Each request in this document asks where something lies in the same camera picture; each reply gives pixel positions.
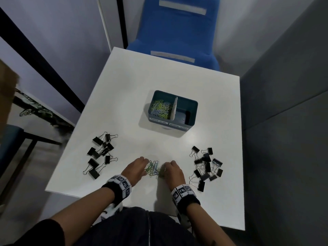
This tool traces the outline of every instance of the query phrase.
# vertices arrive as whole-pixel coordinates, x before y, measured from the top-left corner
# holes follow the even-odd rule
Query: dark stool
[[[5,170],[7,169],[8,165],[10,164],[11,160],[13,159],[14,155],[17,153],[18,149],[22,145],[25,139],[32,139],[31,144],[28,146],[27,150],[25,151],[22,159],[19,161],[14,173],[10,177],[8,183],[6,184],[5,188],[3,189],[2,193],[0,194],[0,206],[2,206],[3,210],[3,202],[5,201],[10,188],[13,186],[17,176],[23,169],[25,162],[27,161],[28,157],[30,156],[32,150],[34,149],[36,143],[46,142],[56,145],[61,145],[60,142],[56,142],[41,136],[33,135],[27,132],[24,132],[22,128],[19,128],[14,125],[6,125],[2,137],[2,142],[0,145],[0,177],[3,175]]]

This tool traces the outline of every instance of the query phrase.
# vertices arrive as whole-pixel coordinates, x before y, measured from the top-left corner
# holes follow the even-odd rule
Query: floor
[[[60,136],[56,128],[34,116],[19,116],[22,108],[13,105],[8,124],[23,128],[26,132],[60,141],[63,146],[38,142],[31,153],[15,186],[6,201],[0,217],[0,245],[13,243],[39,220],[49,218],[77,198],[44,191],[64,150],[68,136]],[[31,140],[25,140],[10,166],[0,178],[0,191],[23,156]]]

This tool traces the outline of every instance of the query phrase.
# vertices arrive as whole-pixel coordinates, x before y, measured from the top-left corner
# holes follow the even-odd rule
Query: person
[[[165,163],[165,181],[178,211],[189,218],[197,239],[168,215],[139,207],[127,208],[92,226],[111,203],[119,204],[129,195],[147,174],[148,162],[144,157],[137,158],[121,175],[113,176],[100,189],[37,223],[13,245],[235,245],[200,206],[175,161]]]

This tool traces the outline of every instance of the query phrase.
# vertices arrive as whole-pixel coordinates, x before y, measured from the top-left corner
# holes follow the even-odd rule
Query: divided bin
[[[163,102],[169,102],[173,105],[176,98],[176,111],[173,120],[171,120],[170,117],[169,119],[164,119],[150,114],[154,101],[163,100]],[[195,124],[197,107],[198,103],[194,100],[176,96],[163,91],[155,91],[152,102],[150,103],[148,109],[148,120],[152,123],[161,124],[170,128],[188,131]]]

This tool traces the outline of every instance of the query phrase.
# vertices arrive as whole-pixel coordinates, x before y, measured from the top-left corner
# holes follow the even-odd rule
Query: table
[[[155,90],[198,101],[195,125],[187,132],[151,123],[147,110]],[[96,180],[82,172],[92,139],[104,131],[118,134],[111,154],[118,157]],[[46,187],[47,191],[83,197],[144,156],[160,165],[175,160],[186,183],[195,170],[192,146],[213,148],[223,174],[206,180],[204,192],[192,186],[202,207],[222,226],[245,229],[239,77],[138,52],[114,48],[74,132]],[[103,157],[97,160],[100,165]],[[123,201],[149,211],[175,214],[164,180],[145,176]]]

